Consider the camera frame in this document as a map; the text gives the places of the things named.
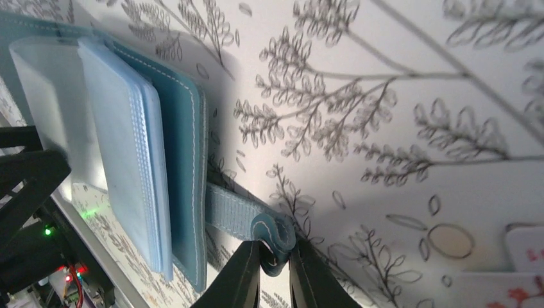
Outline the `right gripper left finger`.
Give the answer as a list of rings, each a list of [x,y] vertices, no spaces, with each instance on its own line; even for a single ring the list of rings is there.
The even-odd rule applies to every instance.
[[[259,292],[259,243],[244,241],[192,308],[254,308]]]

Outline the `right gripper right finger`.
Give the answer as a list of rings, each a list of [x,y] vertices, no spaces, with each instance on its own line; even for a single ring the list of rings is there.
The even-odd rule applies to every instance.
[[[289,260],[289,290],[294,308],[359,308],[319,258],[312,245],[297,241]]]

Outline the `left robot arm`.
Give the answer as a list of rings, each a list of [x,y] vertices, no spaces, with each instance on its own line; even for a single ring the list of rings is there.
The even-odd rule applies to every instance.
[[[2,127],[1,307],[65,268],[76,307],[113,307],[112,281],[70,224],[53,193],[70,174],[64,156],[42,148],[34,126]]]

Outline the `teal card holder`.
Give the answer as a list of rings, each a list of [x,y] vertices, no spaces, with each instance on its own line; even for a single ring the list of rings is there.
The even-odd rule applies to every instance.
[[[207,102],[201,87],[110,35],[1,12],[1,76],[25,102],[47,150],[72,169],[61,190],[106,190],[111,209],[149,268],[207,285],[205,227],[268,249],[281,273],[295,246],[291,222],[207,180]]]

